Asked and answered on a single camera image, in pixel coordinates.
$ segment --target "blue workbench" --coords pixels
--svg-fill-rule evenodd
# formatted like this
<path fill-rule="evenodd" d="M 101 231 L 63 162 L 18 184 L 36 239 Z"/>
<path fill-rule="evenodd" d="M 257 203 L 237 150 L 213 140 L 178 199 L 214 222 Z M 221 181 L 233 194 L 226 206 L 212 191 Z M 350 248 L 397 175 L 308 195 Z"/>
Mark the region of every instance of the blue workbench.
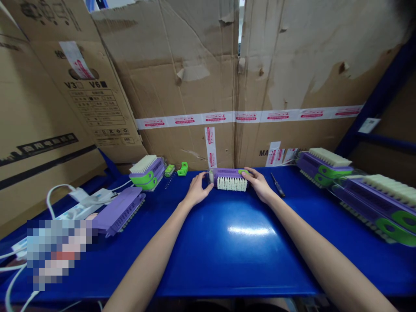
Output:
<path fill-rule="evenodd" d="M 290 167 L 270 172 L 286 193 L 285 201 L 344 253 L 387 296 L 416 295 L 416 249 L 388 245 L 354 219 L 326 190 Z M 62 284 L 40 293 L 38 301 L 108 298 L 146 243 L 184 198 L 191 179 L 163 179 L 125 231 L 81 254 Z M 117 180 L 110 188 L 127 181 Z M 25 269 L 16 281 L 12 302 L 32 292 Z M 10 278 L 0 287 L 0 300 Z M 157 290 L 164 297 L 303 296 L 321 293 L 319 285 L 271 210 L 250 188 L 247 192 L 214 189 L 186 219 Z"/>

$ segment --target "torn cardboard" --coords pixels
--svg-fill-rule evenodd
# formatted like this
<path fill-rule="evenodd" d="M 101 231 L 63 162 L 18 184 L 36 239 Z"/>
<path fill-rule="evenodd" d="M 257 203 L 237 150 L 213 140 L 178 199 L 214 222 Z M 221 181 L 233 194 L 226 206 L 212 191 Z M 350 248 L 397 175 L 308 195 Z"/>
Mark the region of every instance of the torn cardboard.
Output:
<path fill-rule="evenodd" d="M 135 118 L 235 110 L 237 1 L 137 1 L 92 17 Z M 210 126 L 218 166 L 233 167 L 234 123 Z M 149 153 L 176 165 L 187 161 L 191 170 L 208 168 L 203 125 L 140 133 Z"/>
<path fill-rule="evenodd" d="M 46 209 L 51 187 L 79 186 L 106 165 L 23 33 L 2 10 L 0 66 L 2 238 Z"/>
<path fill-rule="evenodd" d="M 95 144 L 116 163 L 146 155 L 127 97 L 85 3 L 3 3 Z M 78 57 L 71 57 L 69 50 L 67 56 L 60 42 L 74 42 L 71 51 L 78 51 Z M 74 64 L 83 64 L 83 72 L 90 74 L 80 76 Z"/>
<path fill-rule="evenodd" d="M 316 108 L 362 105 L 406 41 L 411 18 L 412 10 L 388 0 L 341 7 L 247 0 L 237 111 L 311 110 L 308 116 Z M 238 123 L 236 166 L 264 166 L 260 151 L 276 141 L 333 150 L 352 121 Z"/>

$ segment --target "green clip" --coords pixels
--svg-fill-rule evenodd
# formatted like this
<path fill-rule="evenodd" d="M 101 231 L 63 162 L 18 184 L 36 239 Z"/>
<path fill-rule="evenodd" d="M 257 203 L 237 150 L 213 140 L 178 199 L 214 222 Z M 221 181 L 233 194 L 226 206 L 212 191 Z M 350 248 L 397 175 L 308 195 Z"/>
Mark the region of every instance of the green clip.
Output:
<path fill-rule="evenodd" d="M 169 165 L 165 170 L 165 177 L 169 178 L 175 172 L 175 166 Z"/>
<path fill-rule="evenodd" d="M 188 173 L 188 163 L 182 162 L 182 167 L 180 170 L 178 170 L 179 176 L 185 176 Z"/>

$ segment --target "cardboard flap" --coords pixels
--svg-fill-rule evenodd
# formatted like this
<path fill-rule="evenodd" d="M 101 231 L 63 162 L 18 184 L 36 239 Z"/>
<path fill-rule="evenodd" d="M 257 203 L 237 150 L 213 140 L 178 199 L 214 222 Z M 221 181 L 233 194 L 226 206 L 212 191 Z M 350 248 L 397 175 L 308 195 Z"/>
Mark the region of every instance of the cardboard flap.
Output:
<path fill-rule="evenodd" d="M 96 41 L 100 36 L 83 0 L 3 0 L 30 41 Z"/>

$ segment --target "blue metal shelf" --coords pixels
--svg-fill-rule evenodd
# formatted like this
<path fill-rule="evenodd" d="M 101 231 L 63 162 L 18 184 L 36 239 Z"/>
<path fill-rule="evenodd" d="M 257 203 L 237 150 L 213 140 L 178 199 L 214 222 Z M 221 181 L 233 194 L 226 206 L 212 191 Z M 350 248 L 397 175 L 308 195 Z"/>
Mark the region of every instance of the blue metal shelf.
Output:
<path fill-rule="evenodd" d="M 376 134 L 360 133 L 358 130 L 367 118 L 380 118 L 415 69 L 416 33 L 414 33 L 409 41 L 403 45 L 389 68 L 386 70 L 384 76 L 368 98 L 363 109 L 336 148 L 336 154 L 348 157 L 361 139 L 414 153 L 415 145 L 413 143 L 403 142 Z"/>

